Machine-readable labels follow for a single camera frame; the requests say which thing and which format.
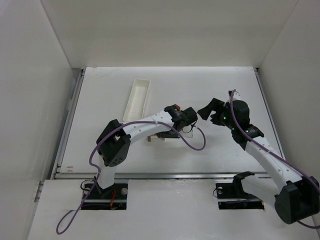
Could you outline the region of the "orange arch wood block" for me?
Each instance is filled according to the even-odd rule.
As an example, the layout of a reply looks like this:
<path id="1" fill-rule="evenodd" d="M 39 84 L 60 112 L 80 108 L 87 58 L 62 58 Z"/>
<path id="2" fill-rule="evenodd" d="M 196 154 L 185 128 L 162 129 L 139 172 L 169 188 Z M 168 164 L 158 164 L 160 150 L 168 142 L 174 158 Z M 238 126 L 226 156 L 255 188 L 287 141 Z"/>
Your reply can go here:
<path id="1" fill-rule="evenodd" d="M 152 135 L 149 135 L 148 138 L 155 139 L 155 138 L 158 138 L 158 136 L 156 134 L 152 134 Z"/>

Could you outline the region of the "white plastic tray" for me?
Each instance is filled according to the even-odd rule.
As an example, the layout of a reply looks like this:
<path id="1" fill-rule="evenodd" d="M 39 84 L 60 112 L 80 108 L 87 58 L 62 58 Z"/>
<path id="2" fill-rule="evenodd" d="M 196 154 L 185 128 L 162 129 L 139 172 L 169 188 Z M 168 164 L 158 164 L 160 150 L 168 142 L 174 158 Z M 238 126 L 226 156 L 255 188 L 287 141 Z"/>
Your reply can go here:
<path id="1" fill-rule="evenodd" d="M 150 85 L 151 81 L 148 79 L 134 80 L 123 115 L 124 122 L 138 121 L 143 118 Z"/>

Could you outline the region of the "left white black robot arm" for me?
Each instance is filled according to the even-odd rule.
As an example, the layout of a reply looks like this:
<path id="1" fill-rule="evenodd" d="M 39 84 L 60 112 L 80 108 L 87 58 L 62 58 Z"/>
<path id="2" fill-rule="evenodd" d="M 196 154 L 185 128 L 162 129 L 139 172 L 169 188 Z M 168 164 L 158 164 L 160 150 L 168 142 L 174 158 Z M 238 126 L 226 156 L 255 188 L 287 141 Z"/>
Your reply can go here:
<path id="1" fill-rule="evenodd" d="M 197 113 L 192 107 L 181 110 L 174 104 L 137 121 L 110 121 L 96 140 L 97 153 L 101 158 L 98 191 L 103 193 L 114 185 L 116 166 L 125 161 L 132 144 L 151 135 L 177 138 L 183 128 L 197 120 Z"/>

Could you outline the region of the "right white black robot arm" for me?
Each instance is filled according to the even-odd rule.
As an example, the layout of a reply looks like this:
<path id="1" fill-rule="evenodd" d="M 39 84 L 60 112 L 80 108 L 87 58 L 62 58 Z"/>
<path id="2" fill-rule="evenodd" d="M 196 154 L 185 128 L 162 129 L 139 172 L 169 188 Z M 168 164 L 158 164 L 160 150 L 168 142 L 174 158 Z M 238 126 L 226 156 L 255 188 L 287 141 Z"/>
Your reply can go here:
<path id="1" fill-rule="evenodd" d="M 320 212 L 320 185 L 285 161 L 269 145 L 263 132 L 250 123 L 248 104 L 232 95 L 227 102 L 213 98 L 197 112 L 203 120 L 231 130 L 234 141 L 252 156 L 273 180 L 268 184 L 253 172 L 233 177 L 238 195 L 253 195 L 272 206 L 279 218 L 290 225 Z"/>

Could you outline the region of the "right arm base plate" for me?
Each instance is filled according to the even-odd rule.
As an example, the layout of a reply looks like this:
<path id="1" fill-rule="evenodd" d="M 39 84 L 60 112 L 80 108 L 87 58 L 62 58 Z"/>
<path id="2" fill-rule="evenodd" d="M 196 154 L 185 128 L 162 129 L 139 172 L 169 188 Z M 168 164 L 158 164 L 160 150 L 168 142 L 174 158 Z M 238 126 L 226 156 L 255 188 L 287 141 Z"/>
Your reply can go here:
<path id="1" fill-rule="evenodd" d="M 233 182 L 216 182 L 212 195 L 219 210 L 264 210 L 264 202 L 249 193 L 237 192 Z"/>

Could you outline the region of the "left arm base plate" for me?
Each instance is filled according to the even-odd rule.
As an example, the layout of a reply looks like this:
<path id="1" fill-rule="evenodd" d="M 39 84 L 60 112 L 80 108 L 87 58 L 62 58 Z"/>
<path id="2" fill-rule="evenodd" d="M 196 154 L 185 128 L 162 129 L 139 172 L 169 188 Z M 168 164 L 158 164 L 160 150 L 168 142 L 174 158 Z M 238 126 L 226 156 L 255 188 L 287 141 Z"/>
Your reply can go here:
<path id="1" fill-rule="evenodd" d="M 81 210 L 118 211 L 127 209 L 128 183 L 114 183 L 107 189 L 96 185 L 81 205 Z"/>

